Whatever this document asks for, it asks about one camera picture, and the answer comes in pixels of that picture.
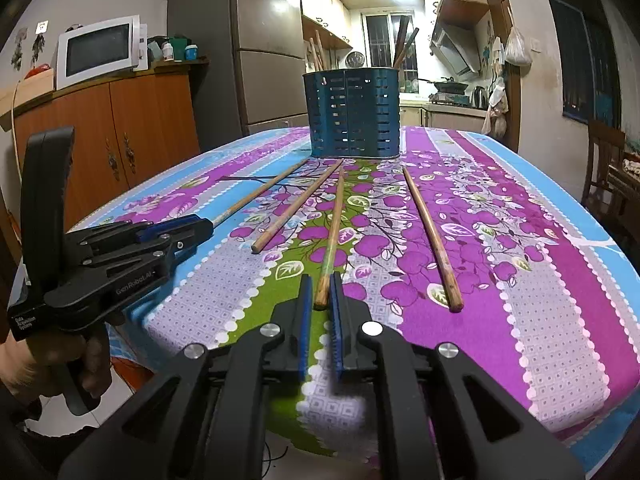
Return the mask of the person's left hand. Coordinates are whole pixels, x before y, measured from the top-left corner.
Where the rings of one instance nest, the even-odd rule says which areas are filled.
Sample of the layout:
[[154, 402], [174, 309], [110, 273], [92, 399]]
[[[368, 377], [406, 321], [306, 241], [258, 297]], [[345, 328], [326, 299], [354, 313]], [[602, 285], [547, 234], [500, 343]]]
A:
[[1, 382], [17, 401], [31, 404], [40, 396], [62, 392], [50, 371], [52, 367], [81, 360], [81, 387], [97, 399], [110, 388], [112, 376], [110, 343], [101, 327], [89, 339], [81, 335], [44, 335], [16, 340], [8, 333], [1, 344]]

